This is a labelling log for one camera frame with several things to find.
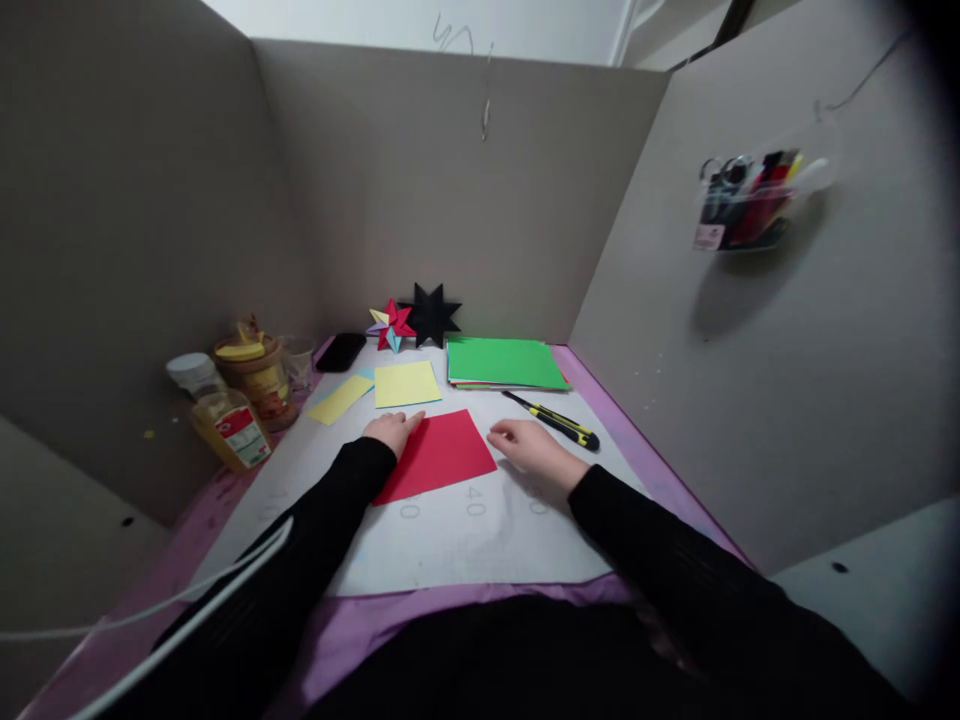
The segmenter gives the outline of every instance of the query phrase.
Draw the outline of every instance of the pink desk surface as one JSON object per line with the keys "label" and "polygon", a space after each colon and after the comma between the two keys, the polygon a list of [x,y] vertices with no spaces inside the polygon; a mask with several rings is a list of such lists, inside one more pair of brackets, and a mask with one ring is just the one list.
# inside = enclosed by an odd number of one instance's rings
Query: pink desk surface
{"label": "pink desk surface", "polygon": [[[318,356],[329,342],[317,351]],[[552,349],[564,375],[596,413],[653,499],[746,562],[573,352],[565,346]],[[185,590],[256,476],[257,473],[252,472],[237,477],[225,468],[217,473],[181,517],[153,571],[104,620],[127,617]],[[416,617],[449,607],[530,593],[576,604],[632,599],[630,591],[614,574],[574,586],[461,585],[366,598],[327,598],[308,623],[302,643],[303,655],[269,716],[297,717]],[[179,603],[133,625],[87,636],[21,718],[61,720],[93,701],[149,654],[160,633],[186,606],[187,603]]]}

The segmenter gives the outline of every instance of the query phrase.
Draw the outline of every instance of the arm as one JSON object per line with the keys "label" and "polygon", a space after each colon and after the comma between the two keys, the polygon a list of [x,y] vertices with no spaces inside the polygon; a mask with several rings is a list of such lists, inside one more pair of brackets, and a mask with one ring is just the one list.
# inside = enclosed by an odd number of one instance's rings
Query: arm
{"label": "arm", "polygon": [[599,465],[575,458],[539,424],[507,422],[493,427],[491,443],[567,495],[579,525],[713,683],[774,714],[785,701],[798,712],[828,705],[864,716],[903,710],[889,683],[833,625]]}
{"label": "arm", "polygon": [[[365,437],[344,445],[323,479],[247,550],[292,516],[291,534],[277,555],[106,716],[260,718],[289,674],[303,627],[343,562],[367,507],[422,417],[385,415],[367,426]],[[157,646],[232,578],[211,587]]]}

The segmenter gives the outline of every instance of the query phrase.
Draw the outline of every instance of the green paper stack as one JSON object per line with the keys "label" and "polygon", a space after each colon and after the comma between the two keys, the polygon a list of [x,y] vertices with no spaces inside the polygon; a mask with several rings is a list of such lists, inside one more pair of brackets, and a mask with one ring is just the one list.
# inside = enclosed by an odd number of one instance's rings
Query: green paper stack
{"label": "green paper stack", "polygon": [[447,338],[447,379],[462,390],[569,390],[538,340]]}

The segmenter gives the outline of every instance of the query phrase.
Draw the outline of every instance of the yellow utility knife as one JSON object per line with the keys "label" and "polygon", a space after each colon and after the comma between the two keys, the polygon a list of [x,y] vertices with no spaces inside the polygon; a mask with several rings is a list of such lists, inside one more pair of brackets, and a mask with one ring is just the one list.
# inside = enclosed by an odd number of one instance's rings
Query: yellow utility knife
{"label": "yellow utility knife", "polygon": [[503,395],[506,395],[511,400],[523,405],[527,412],[533,415],[537,420],[542,422],[544,425],[549,425],[554,430],[559,430],[568,438],[573,440],[577,445],[585,447],[587,450],[592,450],[596,452],[600,449],[600,438],[598,438],[592,431],[587,430],[583,425],[566,418],[559,413],[555,413],[553,410],[545,408],[543,405],[534,405],[533,403],[528,403],[522,398],[518,398],[512,392],[508,390],[500,391]]}

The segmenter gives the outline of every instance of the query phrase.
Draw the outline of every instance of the black phone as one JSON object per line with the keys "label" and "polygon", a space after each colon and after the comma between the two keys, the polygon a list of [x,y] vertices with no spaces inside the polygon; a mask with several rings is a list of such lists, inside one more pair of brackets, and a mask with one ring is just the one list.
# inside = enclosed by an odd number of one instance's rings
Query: black phone
{"label": "black phone", "polygon": [[317,360],[318,372],[346,372],[366,344],[360,333],[340,333]]}

